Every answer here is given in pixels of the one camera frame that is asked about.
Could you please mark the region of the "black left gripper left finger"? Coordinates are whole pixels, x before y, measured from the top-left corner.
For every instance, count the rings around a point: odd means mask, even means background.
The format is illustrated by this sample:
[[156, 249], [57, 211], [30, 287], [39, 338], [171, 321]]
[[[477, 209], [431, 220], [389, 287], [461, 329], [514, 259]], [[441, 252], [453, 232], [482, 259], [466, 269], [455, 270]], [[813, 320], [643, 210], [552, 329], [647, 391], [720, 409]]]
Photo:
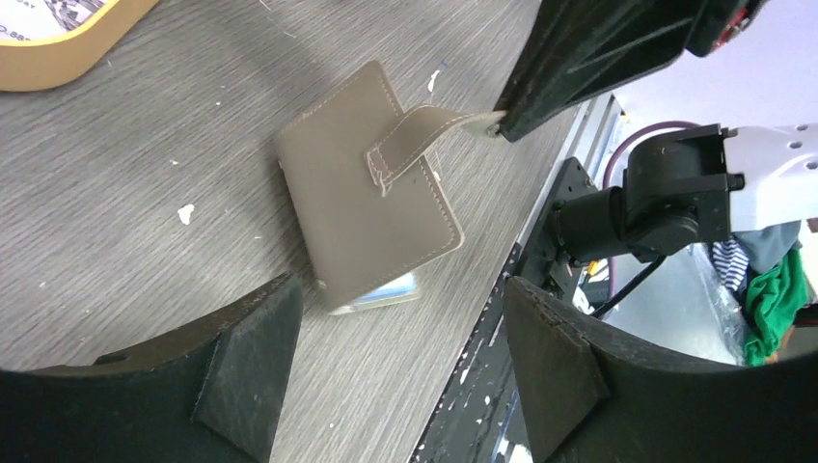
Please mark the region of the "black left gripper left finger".
[[282, 274], [97, 358], [1, 374], [5, 462], [266, 462], [303, 313]]

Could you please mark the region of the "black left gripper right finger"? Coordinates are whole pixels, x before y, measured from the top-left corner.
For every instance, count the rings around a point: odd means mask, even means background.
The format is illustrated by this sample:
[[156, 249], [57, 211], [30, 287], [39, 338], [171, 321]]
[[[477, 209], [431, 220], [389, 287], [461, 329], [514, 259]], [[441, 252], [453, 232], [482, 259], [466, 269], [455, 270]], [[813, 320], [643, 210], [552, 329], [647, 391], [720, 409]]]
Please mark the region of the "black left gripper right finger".
[[536, 462], [813, 462], [817, 357], [741, 368], [676, 352], [514, 277], [507, 342]]

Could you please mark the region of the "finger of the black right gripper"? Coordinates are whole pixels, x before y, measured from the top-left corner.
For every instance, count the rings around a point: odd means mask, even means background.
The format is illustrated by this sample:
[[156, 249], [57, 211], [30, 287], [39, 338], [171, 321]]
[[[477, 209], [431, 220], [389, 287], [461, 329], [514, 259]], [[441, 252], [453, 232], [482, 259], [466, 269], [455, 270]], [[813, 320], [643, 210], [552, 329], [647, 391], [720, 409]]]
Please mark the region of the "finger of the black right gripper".
[[703, 1], [543, 1], [495, 108], [516, 142], [563, 110], [666, 68]]

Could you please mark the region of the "taupe leather card holder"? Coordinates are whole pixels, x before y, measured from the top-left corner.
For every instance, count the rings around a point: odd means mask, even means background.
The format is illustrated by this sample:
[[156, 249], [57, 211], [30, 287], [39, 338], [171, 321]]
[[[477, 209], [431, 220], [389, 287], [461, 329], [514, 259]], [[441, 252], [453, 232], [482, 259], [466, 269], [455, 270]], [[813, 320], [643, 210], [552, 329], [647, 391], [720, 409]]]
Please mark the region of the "taupe leather card holder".
[[327, 309], [367, 309], [370, 293], [462, 245], [426, 152], [456, 128], [486, 137], [502, 118], [427, 104], [403, 109], [373, 60], [275, 135]]

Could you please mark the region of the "tan oval tray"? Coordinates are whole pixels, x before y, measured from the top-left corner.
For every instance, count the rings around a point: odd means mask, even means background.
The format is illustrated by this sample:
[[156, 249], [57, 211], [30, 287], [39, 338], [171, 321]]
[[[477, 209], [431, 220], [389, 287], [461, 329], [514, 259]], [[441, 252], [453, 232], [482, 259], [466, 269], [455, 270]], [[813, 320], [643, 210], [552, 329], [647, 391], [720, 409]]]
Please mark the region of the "tan oval tray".
[[3, 26], [1, 90], [53, 89], [81, 77], [154, 6], [154, 1], [102, 1], [76, 28], [49, 38], [20, 39]]

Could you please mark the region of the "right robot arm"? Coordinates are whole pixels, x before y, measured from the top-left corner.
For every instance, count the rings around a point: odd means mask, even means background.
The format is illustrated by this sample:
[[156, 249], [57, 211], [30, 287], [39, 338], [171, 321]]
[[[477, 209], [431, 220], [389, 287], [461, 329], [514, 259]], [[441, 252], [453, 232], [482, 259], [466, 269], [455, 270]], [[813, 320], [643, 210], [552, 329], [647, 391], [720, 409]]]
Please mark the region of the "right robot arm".
[[[760, 1], [544, 1], [496, 103], [496, 133], [516, 142], [565, 108], [714, 53], [746, 30]], [[584, 192], [555, 185], [525, 256], [587, 263], [631, 254], [643, 262], [817, 213], [817, 130], [693, 126], [631, 153], [621, 185]]]

